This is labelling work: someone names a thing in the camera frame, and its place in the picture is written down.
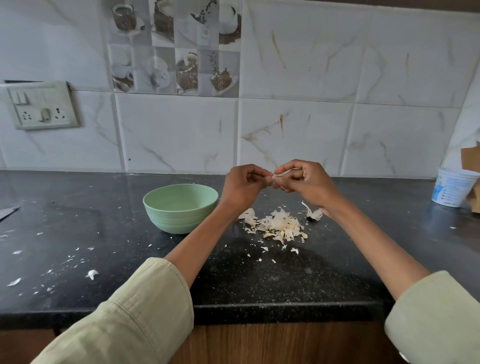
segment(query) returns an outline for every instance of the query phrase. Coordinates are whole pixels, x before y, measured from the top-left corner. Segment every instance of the black granite countertop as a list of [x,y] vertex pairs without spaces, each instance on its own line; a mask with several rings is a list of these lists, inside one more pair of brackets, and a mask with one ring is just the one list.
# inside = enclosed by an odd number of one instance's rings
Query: black granite countertop
[[[0,329],[66,327],[95,310],[145,259],[165,256],[183,238],[150,222],[143,196],[191,182],[220,193],[223,180],[0,171],[0,209],[22,207],[0,222]],[[432,203],[431,181],[336,183],[427,268],[448,270],[480,298],[480,220],[467,209]],[[253,208],[263,217],[284,205],[305,223],[300,202],[297,194],[267,189]],[[394,301],[385,286],[329,218],[305,224],[306,242],[289,242],[286,250],[276,241],[260,244],[261,236],[243,227],[228,228],[192,286],[196,324],[383,320],[390,311]],[[95,280],[85,277],[91,269],[99,272]]]

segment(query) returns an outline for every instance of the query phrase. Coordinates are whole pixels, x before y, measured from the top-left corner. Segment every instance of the hand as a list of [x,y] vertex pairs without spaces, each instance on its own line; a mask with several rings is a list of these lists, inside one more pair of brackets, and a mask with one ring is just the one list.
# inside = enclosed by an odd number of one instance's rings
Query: hand
[[272,185],[272,175],[254,164],[233,167],[225,177],[218,206],[238,217],[252,206],[261,189]]
[[[276,176],[288,170],[284,176]],[[287,193],[297,191],[311,204],[327,210],[344,199],[320,163],[294,159],[278,167],[273,180],[274,188],[281,187]]]

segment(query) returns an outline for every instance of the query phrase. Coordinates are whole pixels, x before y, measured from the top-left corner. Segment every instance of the switch board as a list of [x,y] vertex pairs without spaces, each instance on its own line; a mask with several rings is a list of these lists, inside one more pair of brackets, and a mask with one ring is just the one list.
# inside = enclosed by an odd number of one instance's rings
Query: switch board
[[65,81],[3,84],[2,101],[16,129],[79,127]]

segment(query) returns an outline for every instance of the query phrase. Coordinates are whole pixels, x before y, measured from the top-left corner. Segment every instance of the light green sleeve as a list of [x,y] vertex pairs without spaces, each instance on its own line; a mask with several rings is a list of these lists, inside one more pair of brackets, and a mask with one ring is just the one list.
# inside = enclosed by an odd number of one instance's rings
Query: light green sleeve
[[403,293],[385,331],[410,363],[480,363],[480,303],[445,271]]
[[192,329],[193,306],[185,279],[169,261],[149,258],[32,364],[163,364]]

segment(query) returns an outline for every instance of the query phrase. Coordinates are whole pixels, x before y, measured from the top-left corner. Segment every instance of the green bowl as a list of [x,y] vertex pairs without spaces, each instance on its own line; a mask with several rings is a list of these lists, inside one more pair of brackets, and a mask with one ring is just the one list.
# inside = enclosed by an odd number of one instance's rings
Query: green bowl
[[172,184],[144,197],[147,215],[159,229],[188,234],[212,213],[218,192],[201,184]]

